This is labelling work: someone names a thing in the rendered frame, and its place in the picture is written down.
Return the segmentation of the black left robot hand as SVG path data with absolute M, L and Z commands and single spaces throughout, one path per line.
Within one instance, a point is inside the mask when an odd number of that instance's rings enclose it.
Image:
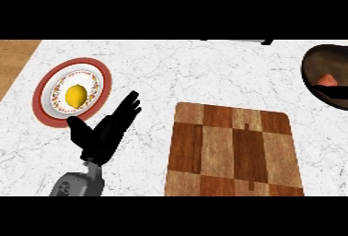
M 113 113 L 106 115 L 95 128 L 76 117 L 69 116 L 70 141 L 81 148 L 79 158 L 101 166 L 112 158 L 123 134 L 141 111 L 138 93 L 132 91 L 120 101 Z

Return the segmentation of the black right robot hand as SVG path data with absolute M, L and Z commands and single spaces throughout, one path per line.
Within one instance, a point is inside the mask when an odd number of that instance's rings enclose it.
M 314 89 L 330 99 L 348 100 L 348 87 L 315 85 Z

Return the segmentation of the orange sweet potato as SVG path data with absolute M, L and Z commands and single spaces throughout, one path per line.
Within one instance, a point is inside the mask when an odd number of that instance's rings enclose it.
M 330 74 L 322 74 L 319 76 L 317 84 L 327 87 L 336 87 L 339 85 L 334 77 Z

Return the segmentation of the dark round pan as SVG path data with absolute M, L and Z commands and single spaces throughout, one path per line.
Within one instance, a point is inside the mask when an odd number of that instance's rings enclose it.
M 348 111 L 348 46 L 319 44 L 303 54 L 300 74 L 303 84 L 317 99 L 331 107 Z M 328 74 L 339 87 L 346 87 L 346 99 L 333 99 L 314 86 Z

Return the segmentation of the checkered wooden cutting board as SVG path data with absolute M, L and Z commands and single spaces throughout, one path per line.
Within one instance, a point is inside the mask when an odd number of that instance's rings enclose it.
M 287 115 L 179 102 L 165 195 L 303 194 Z

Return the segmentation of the yellow lemon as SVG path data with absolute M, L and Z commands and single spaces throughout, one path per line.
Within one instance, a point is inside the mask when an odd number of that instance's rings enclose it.
M 75 109 L 82 105 L 86 100 L 86 90 L 81 85 L 72 86 L 64 93 L 66 104 Z

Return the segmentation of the red rimmed patterned plate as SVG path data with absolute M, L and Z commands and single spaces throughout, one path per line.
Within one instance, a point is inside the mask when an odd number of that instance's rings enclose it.
M 81 85 L 86 100 L 75 109 L 64 101 L 66 90 Z M 67 126 L 66 118 L 75 115 L 85 121 L 101 108 L 112 90 L 107 66 L 94 58 L 75 58 L 60 63 L 44 75 L 32 95 L 32 111 L 38 121 L 54 128 Z

